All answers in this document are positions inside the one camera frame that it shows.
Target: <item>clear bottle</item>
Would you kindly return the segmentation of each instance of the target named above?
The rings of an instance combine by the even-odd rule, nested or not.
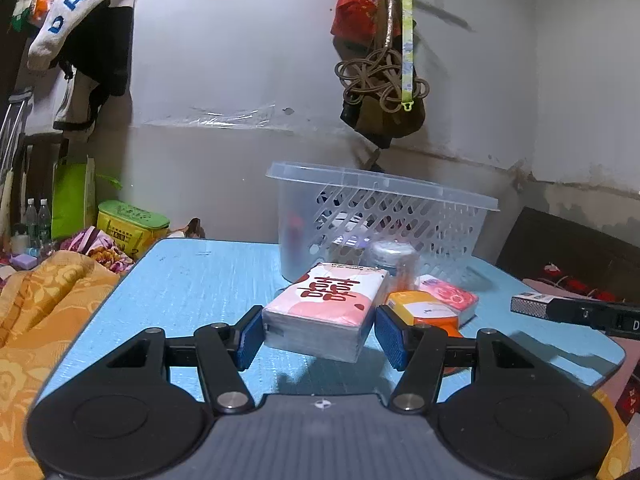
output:
[[[38,211],[38,236],[40,237],[41,247],[51,241],[51,213],[47,207],[46,198],[40,200],[40,210]]]
[[[28,207],[24,215],[25,224],[27,225],[27,234],[29,235],[29,247],[39,247],[38,238],[38,212],[36,206],[33,205],[33,198],[27,200]]]

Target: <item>gray gripper base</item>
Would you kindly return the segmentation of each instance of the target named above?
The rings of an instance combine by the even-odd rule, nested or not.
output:
[[[486,480],[459,462],[424,418],[378,396],[266,397],[224,416],[184,462],[154,480]]]

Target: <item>red bag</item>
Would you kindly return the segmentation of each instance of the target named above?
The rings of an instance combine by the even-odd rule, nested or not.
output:
[[[376,33],[378,0],[338,0],[331,33],[343,40],[371,46]]]

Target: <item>clear plastic basket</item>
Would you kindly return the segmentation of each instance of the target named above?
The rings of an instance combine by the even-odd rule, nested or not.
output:
[[[471,256],[495,198],[372,171],[274,162],[280,267],[295,282],[317,262],[361,263],[374,240],[409,242],[421,272],[452,279]]]

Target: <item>crutch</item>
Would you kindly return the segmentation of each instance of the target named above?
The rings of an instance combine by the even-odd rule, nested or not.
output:
[[[25,88],[23,91],[14,93],[9,97],[9,106],[0,130],[0,146],[3,147],[0,162],[0,182],[2,182],[0,187],[0,237],[4,236],[4,232],[8,227],[9,201],[14,184],[13,164],[19,135],[18,129],[21,127],[22,115],[32,94],[33,89]],[[12,123],[11,115],[15,107],[18,108],[18,111]]]

